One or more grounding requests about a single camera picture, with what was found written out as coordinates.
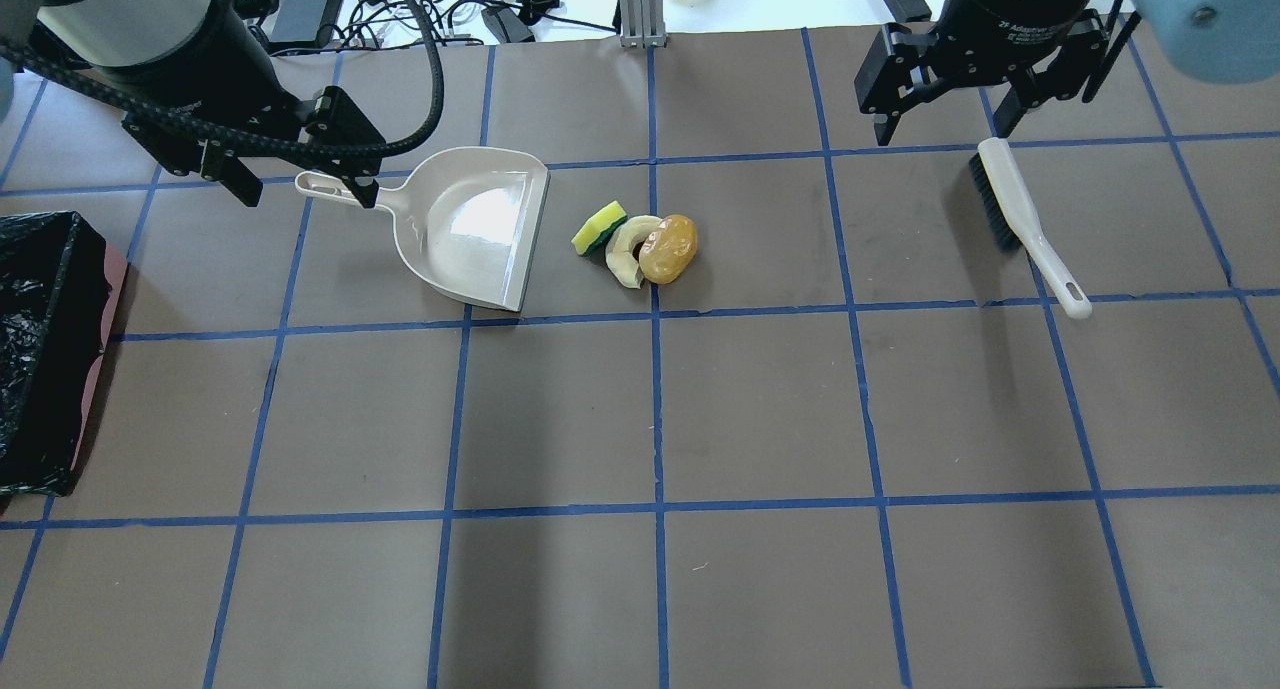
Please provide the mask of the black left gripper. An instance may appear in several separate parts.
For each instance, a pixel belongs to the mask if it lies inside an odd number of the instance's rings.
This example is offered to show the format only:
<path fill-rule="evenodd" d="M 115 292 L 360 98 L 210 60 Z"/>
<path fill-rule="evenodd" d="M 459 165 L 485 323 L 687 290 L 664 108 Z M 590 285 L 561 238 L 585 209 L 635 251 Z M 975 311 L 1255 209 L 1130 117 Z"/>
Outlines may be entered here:
<path fill-rule="evenodd" d="M 282 83 L 260 45 L 191 45 L 122 70 L 123 92 L 182 115 L 287 143 L 374 145 L 385 138 L 343 88 L 297 95 Z M 261 145 L 187 136 L 127 111 L 125 132 L 175 177 L 216 183 L 246 207 L 257 207 L 265 170 L 314 170 L 337 177 L 364 209 L 374 209 L 381 159 L 312 159 L 279 155 Z"/>

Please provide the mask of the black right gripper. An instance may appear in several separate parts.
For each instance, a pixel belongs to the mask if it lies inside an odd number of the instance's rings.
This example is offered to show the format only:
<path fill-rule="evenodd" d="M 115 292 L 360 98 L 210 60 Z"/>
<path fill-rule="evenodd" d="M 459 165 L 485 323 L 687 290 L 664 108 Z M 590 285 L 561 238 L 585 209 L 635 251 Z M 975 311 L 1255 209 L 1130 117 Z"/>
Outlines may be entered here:
<path fill-rule="evenodd" d="M 1101 68 L 1108 32 L 1092 0 L 943 0 L 929 29 L 925 0 L 884 0 L 881 27 L 855 77 L 860 111 L 887 146 L 906 111 L 951 88 L 1009 85 L 993 114 L 1010 138 L 1047 99 L 1070 99 Z"/>

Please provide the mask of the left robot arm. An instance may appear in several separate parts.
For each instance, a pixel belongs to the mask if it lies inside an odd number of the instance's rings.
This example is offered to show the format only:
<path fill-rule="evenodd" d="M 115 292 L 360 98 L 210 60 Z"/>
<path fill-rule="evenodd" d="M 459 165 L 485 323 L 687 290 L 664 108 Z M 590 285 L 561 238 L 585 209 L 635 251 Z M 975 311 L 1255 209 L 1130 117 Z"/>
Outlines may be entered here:
<path fill-rule="evenodd" d="M 160 168 L 244 205 L 262 193 L 244 160 L 275 158 L 303 170 L 303 191 L 372 207 L 383 136 L 343 88 L 287 91 L 236 1 L 3 0 L 3 58 L 120 109 Z"/>

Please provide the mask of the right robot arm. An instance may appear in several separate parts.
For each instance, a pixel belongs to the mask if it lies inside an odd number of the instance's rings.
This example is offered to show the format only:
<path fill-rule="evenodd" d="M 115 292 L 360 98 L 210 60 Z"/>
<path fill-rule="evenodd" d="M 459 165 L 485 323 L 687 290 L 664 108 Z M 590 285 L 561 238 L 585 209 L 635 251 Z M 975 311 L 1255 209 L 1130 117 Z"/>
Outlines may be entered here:
<path fill-rule="evenodd" d="M 1135 29 L 1155 33 L 1180 73 L 1217 85 L 1277 73 L 1279 0 L 883 0 L 892 22 L 858 70 L 859 110 L 886 146 L 905 111 L 954 88 L 1006 86 L 995 133 L 1011 136 L 1050 100 L 1094 100 Z"/>

